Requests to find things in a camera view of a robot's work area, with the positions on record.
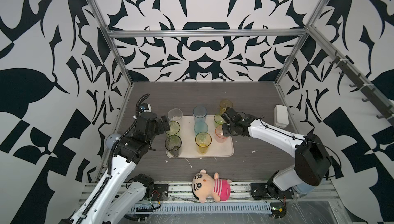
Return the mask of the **pink plastic cup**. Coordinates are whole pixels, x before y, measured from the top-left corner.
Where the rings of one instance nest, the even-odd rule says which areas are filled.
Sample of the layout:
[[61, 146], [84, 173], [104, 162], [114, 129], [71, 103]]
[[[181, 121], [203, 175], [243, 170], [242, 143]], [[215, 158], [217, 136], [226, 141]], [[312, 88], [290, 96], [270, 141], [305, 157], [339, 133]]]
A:
[[219, 125], [219, 126], [216, 127], [216, 129], [215, 129], [215, 139], [219, 143], [224, 143], [228, 139], [228, 137], [224, 134], [222, 125]]

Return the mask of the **tall yellow plastic cup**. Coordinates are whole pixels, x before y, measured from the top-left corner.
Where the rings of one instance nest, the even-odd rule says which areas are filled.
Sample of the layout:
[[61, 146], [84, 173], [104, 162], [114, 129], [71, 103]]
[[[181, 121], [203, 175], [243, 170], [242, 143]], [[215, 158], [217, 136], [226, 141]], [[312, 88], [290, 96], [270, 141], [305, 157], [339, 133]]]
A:
[[202, 155], [206, 154], [209, 146], [212, 143], [212, 138], [207, 132], [200, 132], [195, 137], [196, 145], [198, 146], [198, 152]]

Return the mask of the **teal plastic cup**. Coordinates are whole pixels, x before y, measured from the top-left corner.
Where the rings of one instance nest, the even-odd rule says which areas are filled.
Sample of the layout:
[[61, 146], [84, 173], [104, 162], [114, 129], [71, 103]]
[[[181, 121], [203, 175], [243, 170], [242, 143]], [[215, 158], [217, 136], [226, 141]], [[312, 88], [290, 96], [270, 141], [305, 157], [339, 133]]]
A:
[[196, 122], [194, 125], [194, 132], [195, 132], [195, 135], [198, 135], [199, 133], [202, 133], [202, 132], [207, 133], [208, 132], [207, 123], [203, 122], [203, 121]]

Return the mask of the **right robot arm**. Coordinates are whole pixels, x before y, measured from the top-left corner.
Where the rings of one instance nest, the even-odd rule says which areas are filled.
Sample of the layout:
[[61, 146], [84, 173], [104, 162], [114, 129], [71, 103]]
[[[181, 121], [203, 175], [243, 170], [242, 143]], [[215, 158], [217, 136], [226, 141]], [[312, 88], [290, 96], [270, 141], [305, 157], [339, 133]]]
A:
[[306, 195], [328, 178], [332, 160], [318, 136], [277, 128], [262, 118], [240, 115], [233, 108], [221, 114], [225, 136], [248, 136], [267, 142], [294, 158], [294, 165], [274, 173], [266, 183], [267, 194], [277, 198], [288, 190]]

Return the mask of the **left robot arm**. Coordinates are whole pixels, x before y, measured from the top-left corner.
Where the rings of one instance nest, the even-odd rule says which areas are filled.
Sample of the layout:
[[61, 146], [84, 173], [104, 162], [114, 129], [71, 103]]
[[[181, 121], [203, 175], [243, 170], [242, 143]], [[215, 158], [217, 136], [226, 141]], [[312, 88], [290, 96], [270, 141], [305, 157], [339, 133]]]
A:
[[130, 128], [116, 138], [110, 150], [107, 171], [87, 200], [62, 224], [117, 224], [131, 208], [153, 192], [154, 180], [139, 174], [129, 188], [117, 196], [122, 184], [151, 150], [155, 137], [169, 131], [167, 116], [144, 112], [136, 116]]

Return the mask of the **beige plastic tray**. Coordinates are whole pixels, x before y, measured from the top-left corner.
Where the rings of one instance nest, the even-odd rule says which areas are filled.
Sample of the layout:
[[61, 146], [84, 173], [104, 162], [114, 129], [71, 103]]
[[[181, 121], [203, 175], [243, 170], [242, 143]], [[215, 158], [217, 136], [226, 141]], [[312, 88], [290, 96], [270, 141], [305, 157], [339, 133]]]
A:
[[169, 151], [166, 151], [166, 155], [169, 158], [200, 158], [200, 157], [230, 157], [234, 153], [234, 145], [231, 137], [221, 139], [216, 136], [215, 129], [216, 123], [213, 115], [208, 115], [205, 122], [208, 125], [208, 134], [212, 138], [210, 146], [204, 154], [200, 153], [200, 147], [195, 141], [194, 131], [194, 117], [183, 116], [179, 121], [180, 132], [179, 137], [182, 140], [182, 145], [179, 150], [179, 156], [174, 157]]

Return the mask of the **dark grey plastic cup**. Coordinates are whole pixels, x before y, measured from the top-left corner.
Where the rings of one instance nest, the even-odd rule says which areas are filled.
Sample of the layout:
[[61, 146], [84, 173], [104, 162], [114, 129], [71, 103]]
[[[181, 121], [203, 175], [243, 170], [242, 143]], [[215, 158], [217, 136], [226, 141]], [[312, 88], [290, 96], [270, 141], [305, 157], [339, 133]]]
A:
[[182, 146], [182, 140], [177, 135], [171, 135], [166, 138], [165, 148], [173, 156], [178, 157], [180, 155]]

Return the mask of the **tall green plastic cup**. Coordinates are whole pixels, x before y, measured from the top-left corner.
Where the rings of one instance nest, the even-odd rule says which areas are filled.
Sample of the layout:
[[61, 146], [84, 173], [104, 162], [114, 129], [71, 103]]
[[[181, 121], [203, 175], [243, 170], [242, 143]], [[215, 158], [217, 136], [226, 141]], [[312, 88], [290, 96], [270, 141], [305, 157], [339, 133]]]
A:
[[169, 122], [169, 131], [166, 131], [167, 136], [177, 135], [180, 132], [180, 124], [177, 121]]

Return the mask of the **tall blue plastic cup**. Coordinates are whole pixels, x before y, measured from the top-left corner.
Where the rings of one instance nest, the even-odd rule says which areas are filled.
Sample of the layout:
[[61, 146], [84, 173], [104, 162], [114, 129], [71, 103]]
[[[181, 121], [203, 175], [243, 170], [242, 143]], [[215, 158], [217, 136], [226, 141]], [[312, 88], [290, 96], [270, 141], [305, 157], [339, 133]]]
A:
[[193, 116], [194, 116], [195, 123], [205, 122], [206, 116], [208, 114], [207, 109], [204, 106], [196, 106], [196, 107], [194, 107], [192, 113], [193, 113]]

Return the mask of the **clear plastic cup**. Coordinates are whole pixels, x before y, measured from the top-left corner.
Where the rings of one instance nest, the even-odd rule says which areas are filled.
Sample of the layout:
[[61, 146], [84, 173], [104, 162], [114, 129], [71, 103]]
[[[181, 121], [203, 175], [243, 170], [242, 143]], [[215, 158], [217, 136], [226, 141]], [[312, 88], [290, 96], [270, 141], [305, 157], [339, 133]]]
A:
[[169, 110], [167, 116], [170, 121], [180, 121], [183, 117], [183, 112], [181, 109], [173, 108]]

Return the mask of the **short yellow plastic cup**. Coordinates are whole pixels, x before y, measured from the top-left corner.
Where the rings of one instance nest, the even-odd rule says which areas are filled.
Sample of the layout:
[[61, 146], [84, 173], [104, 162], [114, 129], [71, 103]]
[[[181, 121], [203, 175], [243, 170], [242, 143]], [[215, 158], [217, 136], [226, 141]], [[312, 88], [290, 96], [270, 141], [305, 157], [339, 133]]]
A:
[[220, 113], [223, 114], [227, 108], [232, 108], [233, 103], [230, 100], [224, 99], [220, 101]]

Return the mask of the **short green plastic cup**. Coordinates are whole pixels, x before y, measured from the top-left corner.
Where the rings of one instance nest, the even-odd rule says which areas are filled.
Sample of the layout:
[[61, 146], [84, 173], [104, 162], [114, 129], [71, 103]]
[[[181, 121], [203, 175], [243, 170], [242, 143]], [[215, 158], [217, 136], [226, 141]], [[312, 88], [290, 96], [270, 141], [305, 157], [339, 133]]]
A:
[[214, 122], [216, 126], [220, 126], [226, 123], [226, 121], [223, 119], [222, 115], [220, 113], [216, 114], [214, 116]]

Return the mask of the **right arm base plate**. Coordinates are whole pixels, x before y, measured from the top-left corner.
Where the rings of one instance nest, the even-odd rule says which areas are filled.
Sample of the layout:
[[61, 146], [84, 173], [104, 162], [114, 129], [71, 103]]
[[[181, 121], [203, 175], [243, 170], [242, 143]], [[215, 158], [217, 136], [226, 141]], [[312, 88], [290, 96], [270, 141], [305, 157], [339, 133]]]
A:
[[251, 183], [251, 196], [254, 200], [263, 199], [292, 199], [294, 191], [280, 190], [274, 183]]

